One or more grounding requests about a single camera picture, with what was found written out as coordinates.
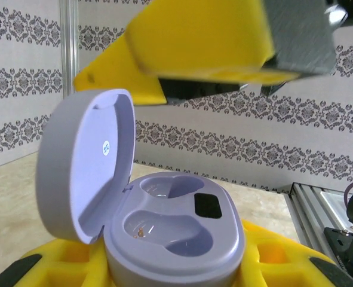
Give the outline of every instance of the small blue logo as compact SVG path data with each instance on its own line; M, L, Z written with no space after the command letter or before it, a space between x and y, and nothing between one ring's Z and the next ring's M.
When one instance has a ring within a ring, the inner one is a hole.
M109 141L105 141L103 143L103 154L108 155L109 152L110 152L110 143L109 143Z

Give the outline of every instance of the yellow foam tray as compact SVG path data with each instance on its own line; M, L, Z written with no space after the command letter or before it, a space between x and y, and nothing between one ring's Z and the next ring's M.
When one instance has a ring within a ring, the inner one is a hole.
M333 287L310 257L325 255L243 220L246 247L233 287ZM22 258L41 254L16 287L115 287L103 239L93 245L53 240Z

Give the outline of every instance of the open earbud case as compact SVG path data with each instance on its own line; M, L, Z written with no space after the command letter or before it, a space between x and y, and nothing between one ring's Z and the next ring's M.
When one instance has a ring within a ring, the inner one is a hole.
M85 244L103 236L119 287L231 286L245 238L229 194L180 172L130 182L135 128L126 90L75 93L55 109L36 168L46 229Z

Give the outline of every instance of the yellow foam insert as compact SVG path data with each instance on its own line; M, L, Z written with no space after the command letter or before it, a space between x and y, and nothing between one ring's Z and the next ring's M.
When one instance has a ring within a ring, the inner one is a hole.
M125 33L146 74L265 84L297 77L257 74L275 54L262 0L153 0Z
M76 91L125 88L135 105L167 103L157 77L145 75L136 66L121 35L74 79Z
M333 287L309 261L325 255L243 220L246 246L233 287ZM115 287L103 238L93 245L54 240L23 257L42 259L16 287Z

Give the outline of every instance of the damask wallpaper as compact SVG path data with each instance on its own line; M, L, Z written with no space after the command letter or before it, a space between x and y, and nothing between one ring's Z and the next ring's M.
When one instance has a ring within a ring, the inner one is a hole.
M141 0L79 0L87 66L145 8ZM353 181L353 27L334 34L334 74L177 106L136 108L136 162L275 190L292 182L344 190Z
M59 2L0 0L0 165L38 149L62 99Z

